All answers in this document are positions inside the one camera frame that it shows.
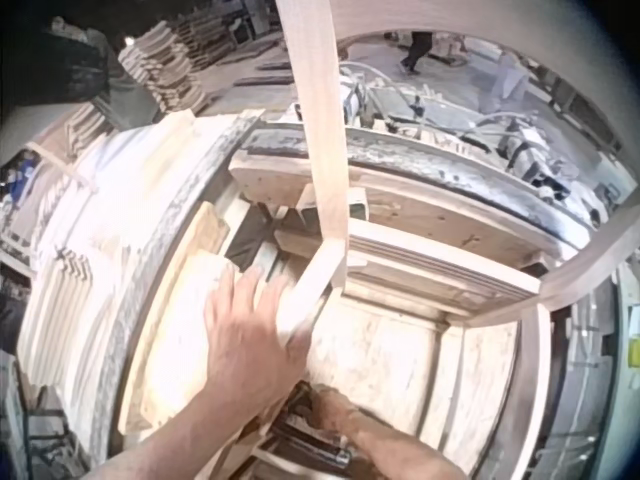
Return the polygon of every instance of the curved wooden frame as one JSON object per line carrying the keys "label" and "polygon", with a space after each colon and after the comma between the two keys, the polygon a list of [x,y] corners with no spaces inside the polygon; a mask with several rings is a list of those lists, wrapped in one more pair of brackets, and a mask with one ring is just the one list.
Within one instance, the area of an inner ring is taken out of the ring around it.
{"label": "curved wooden frame", "polygon": [[[610,43],[573,4],[407,0],[399,9],[384,0],[277,0],[277,5],[300,97],[322,231],[337,233],[346,248],[349,179],[344,120],[336,94],[339,40],[388,30],[452,31],[514,48],[571,83],[602,110],[625,148],[640,152],[635,133],[640,123],[637,90]],[[640,163],[632,166],[640,172]],[[584,250],[543,278],[540,295],[502,309],[497,319],[494,312],[476,319],[475,326],[522,319],[526,336],[511,404],[524,411],[518,412],[520,422],[513,419],[516,431],[505,444],[509,461],[501,462],[499,478],[521,478],[535,447],[550,375],[549,309],[570,305],[587,294],[638,245],[640,193],[636,192]],[[339,284],[344,275],[342,271]]]}

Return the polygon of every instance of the concrete floor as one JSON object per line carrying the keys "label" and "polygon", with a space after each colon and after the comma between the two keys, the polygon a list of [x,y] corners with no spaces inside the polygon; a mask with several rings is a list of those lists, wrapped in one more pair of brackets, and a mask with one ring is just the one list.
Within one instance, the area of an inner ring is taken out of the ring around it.
{"label": "concrete floor", "polygon": [[[417,66],[421,74],[411,77],[405,75],[398,66],[406,52],[383,40],[367,40],[352,45],[349,48],[349,60],[375,67],[400,83],[420,89],[427,84],[432,90],[442,93],[446,100],[478,111],[480,99],[483,95],[488,95],[493,87],[500,50],[494,45],[476,39],[468,38],[466,44],[470,50],[468,64],[451,68],[436,60],[422,58]],[[256,59],[212,66],[198,74],[204,89],[219,95],[219,99],[203,112],[203,115],[238,113],[245,108],[265,108],[277,118],[296,98],[293,85],[233,87],[233,82],[248,76],[288,73],[256,70],[256,66],[263,63],[286,59],[286,52],[281,47],[275,47]],[[594,188],[598,184],[596,167],[600,161],[596,148],[573,125],[560,118],[547,105],[549,100],[546,92],[530,85],[522,110],[537,112],[539,125],[547,132],[548,141],[553,148],[578,167],[579,179],[582,182]]]}

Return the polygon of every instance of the wooden beam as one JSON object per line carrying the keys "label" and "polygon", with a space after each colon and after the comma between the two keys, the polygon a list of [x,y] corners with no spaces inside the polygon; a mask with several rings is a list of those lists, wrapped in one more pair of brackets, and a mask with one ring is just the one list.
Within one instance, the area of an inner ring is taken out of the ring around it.
{"label": "wooden beam", "polygon": [[[295,207],[311,180],[308,159],[235,153],[231,175],[254,202]],[[538,251],[567,260],[573,247],[534,225],[446,188],[350,166],[351,185],[364,187],[370,220],[463,248],[512,267]]]}
{"label": "wooden beam", "polygon": [[[309,314],[340,265],[346,265],[344,242],[332,238],[322,242],[298,283],[280,303],[276,323],[282,345],[300,328],[313,328],[313,324],[307,324],[311,320]],[[334,292],[340,295],[342,288]]]}
{"label": "wooden beam", "polygon": [[322,235],[341,241],[344,248],[332,279],[341,287],[346,280],[349,172],[331,5],[329,0],[276,3],[309,145]]}
{"label": "wooden beam", "polygon": [[[331,6],[338,40],[398,30],[456,32],[535,59],[602,111],[640,174],[636,82],[615,60],[606,33],[572,2],[407,0],[399,8],[384,0],[331,0]],[[568,23],[573,27],[565,28]]]}
{"label": "wooden beam", "polygon": [[609,277],[640,247],[640,188],[578,255],[542,278],[540,301],[551,311],[569,306]]}

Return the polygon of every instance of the worker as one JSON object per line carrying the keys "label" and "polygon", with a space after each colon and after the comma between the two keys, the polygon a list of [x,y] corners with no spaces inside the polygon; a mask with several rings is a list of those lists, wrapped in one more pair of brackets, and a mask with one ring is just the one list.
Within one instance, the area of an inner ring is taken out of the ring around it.
{"label": "worker", "polygon": [[[235,285],[233,269],[222,274],[204,312],[209,338],[205,386],[153,435],[89,478],[194,478],[229,438],[289,394],[305,372],[311,334],[299,330],[286,348],[280,345],[275,318],[287,279],[270,282],[254,308],[260,278],[258,268],[249,269]],[[334,390],[321,389],[313,403],[314,422],[344,433],[391,480],[465,478],[439,453],[365,417]]]}
{"label": "worker", "polygon": [[520,54],[503,49],[498,59],[498,72],[488,94],[481,94],[481,113],[518,112],[522,110],[525,93],[529,86],[527,60]]}
{"label": "worker", "polygon": [[420,75],[416,70],[418,60],[424,57],[433,46],[432,32],[411,32],[409,54],[400,62],[400,67],[408,75]]}

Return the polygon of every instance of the dark jeans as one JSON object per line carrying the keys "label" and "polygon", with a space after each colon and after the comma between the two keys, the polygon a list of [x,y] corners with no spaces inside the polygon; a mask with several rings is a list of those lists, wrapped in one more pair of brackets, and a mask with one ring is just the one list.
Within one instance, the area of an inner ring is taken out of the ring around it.
{"label": "dark jeans", "polygon": [[409,55],[402,60],[402,64],[409,70],[416,68],[416,63],[424,57],[433,46],[433,33],[431,32],[411,32],[411,46]]}
{"label": "dark jeans", "polygon": [[16,354],[25,304],[0,293],[0,350]]}

